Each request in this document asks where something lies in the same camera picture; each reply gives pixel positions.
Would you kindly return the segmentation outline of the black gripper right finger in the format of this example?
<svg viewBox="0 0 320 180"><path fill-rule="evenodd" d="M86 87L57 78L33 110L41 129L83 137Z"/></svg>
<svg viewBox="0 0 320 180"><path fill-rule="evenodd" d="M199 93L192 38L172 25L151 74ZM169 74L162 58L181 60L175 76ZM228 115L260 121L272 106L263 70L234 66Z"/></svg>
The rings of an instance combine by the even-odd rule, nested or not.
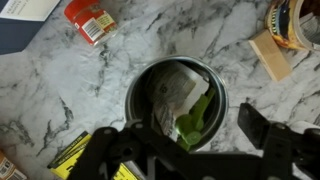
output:
<svg viewBox="0 0 320 180"><path fill-rule="evenodd" d="M270 121L249 103L241 103L238 126L262 155L262 180L297 180L292 165L312 180L320 180L318 128L302 133L281 122Z"/></svg>

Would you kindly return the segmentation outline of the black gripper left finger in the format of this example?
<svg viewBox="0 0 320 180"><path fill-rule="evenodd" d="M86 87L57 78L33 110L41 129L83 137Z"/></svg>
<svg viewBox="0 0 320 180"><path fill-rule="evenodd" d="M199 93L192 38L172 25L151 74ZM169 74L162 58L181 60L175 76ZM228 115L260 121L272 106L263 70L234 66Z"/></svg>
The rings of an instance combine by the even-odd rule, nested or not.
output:
<svg viewBox="0 0 320 180"><path fill-rule="evenodd" d="M154 159L131 129L97 129L67 180L112 180L125 165L144 179L154 179Z"/></svg>

